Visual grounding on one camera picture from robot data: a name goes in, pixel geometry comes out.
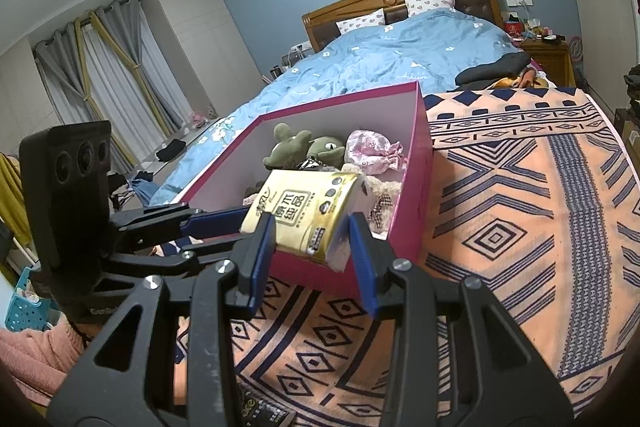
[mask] metal bolt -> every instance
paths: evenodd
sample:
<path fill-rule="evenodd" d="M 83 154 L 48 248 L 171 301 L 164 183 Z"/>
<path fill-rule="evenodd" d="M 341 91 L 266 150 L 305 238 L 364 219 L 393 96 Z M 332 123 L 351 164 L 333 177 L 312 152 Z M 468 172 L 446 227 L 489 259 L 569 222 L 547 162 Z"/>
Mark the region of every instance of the metal bolt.
<path fill-rule="evenodd" d="M 398 272 L 408 272 L 411 270 L 412 264 L 408 259 L 396 259 L 393 261 L 392 266 Z"/>
<path fill-rule="evenodd" d="M 148 290 L 157 289 L 162 283 L 162 278 L 159 275 L 147 275 L 142 282 L 142 285 Z"/>
<path fill-rule="evenodd" d="M 467 277 L 465 286 L 470 290 L 479 290 L 482 287 L 482 281 L 478 277 Z"/>
<path fill-rule="evenodd" d="M 230 259 L 224 259 L 223 261 L 218 261 L 216 263 L 216 271 L 218 273 L 229 273 L 236 267 L 236 263 L 234 263 Z"/>

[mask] nightstand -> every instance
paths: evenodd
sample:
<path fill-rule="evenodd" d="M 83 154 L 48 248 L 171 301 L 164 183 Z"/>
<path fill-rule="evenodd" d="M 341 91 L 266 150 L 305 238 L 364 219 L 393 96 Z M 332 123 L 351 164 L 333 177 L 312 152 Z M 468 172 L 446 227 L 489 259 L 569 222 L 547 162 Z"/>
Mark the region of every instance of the nightstand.
<path fill-rule="evenodd" d="M 551 82 L 558 87 L 575 87 L 574 67 L 571 64 L 569 46 L 565 42 L 547 44 L 527 39 L 520 43 L 520 47 L 540 64 Z"/>

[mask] laundry basket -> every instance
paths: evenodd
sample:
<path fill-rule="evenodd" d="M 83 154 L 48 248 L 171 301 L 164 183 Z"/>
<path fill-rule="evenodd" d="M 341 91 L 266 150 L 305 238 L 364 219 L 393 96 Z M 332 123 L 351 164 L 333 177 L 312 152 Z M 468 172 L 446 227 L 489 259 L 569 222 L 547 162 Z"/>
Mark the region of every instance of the laundry basket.
<path fill-rule="evenodd" d="M 22 271 L 22 275 L 20 275 L 15 287 L 16 290 L 18 288 L 26 290 L 30 273 L 31 268 L 29 267 Z M 15 332 L 22 330 L 43 331 L 47 328 L 47 317 L 51 307 L 51 299 L 40 299 L 38 302 L 32 303 L 18 295 L 17 291 L 14 290 L 14 295 L 9 302 L 9 309 L 6 312 L 4 325 L 9 331 Z"/>

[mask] wooden headboard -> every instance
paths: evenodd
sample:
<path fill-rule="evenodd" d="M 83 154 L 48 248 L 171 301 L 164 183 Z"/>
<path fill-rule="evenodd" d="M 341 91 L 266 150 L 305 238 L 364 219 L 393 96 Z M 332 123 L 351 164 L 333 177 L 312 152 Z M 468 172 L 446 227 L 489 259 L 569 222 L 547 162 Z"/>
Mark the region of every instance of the wooden headboard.
<path fill-rule="evenodd" d="M 341 0 L 302 17 L 309 40 L 316 53 L 340 36 L 337 22 L 385 9 L 387 24 L 408 17 L 404 0 Z M 502 28 L 498 0 L 456 0 L 456 9 L 492 22 Z"/>

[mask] magenta storage box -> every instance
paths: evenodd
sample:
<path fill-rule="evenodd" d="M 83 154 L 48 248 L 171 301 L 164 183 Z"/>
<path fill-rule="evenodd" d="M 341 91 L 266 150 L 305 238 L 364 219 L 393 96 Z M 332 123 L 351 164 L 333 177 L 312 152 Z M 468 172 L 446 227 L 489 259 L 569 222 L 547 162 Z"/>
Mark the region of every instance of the magenta storage box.
<path fill-rule="evenodd" d="M 294 133 L 307 129 L 318 136 L 343 140 L 356 129 L 377 131 L 391 142 L 400 141 L 408 161 L 404 172 L 387 171 L 383 181 L 401 180 L 402 191 L 387 240 L 398 257 L 414 261 L 422 242 L 433 149 L 424 102 L 417 82 L 380 87 L 274 111 L 258 117 L 224 152 L 186 187 L 175 201 L 206 211 L 242 205 L 244 190 L 267 179 L 262 159 L 276 145 L 273 128 L 288 123 Z M 344 273 L 284 252 L 276 252 L 271 275 L 293 284 L 337 296 L 358 297 L 349 261 Z"/>

